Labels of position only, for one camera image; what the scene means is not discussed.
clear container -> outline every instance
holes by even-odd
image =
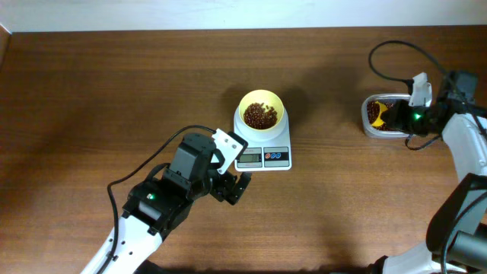
[[[408,100],[411,96],[409,94],[377,94],[367,98],[362,104],[362,122],[364,124],[365,135],[371,138],[391,139],[391,138],[406,138],[408,134],[398,131],[383,131],[375,129],[368,121],[367,103],[374,100],[379,100],[381,103],[395,103],[398,100]]]

pile of coffee beans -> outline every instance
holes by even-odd
[[[245,110],[243,121],[254,129],[269,129],[277,123],[277,111],[264,103],[253,103]]]
[[[367,116],[368,116],[368,122],[370,124],[375,122],[375,120],[379,117],[380,107],[379,104],[376,104],[375,102],[376,101],[371,101],[367,103]],[[382,104],[386,105],[388,109],[390,109],[394,105],[391,103],[382,103]],[[394,131],[393,129],[387,128],[386,123],[384,123],[382,126],[374,126],[374,128],[383,131]]]

white scale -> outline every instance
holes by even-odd
[[[291,168],[289,119],[285,109],[281,121],[263,135],[242,121],[237,108],[234,115],[234,132],[249,143],[243,154],[235,160],[237,171],[289,170]]]

scale control panel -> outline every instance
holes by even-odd
[[[238,168],[289,167],[288,147],[247,148],[237,159]]]

yellow scoop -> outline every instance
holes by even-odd
[[[377,119],[371,124],[371,126],[379,127],[384,124],[384,121],[380,118],[380,115],[382,114],[382,112],[387,110],[387,107],[385,104],[382,104],[381,102],[375,101],[375,103],[379,104],[379,116],[377,116]]]

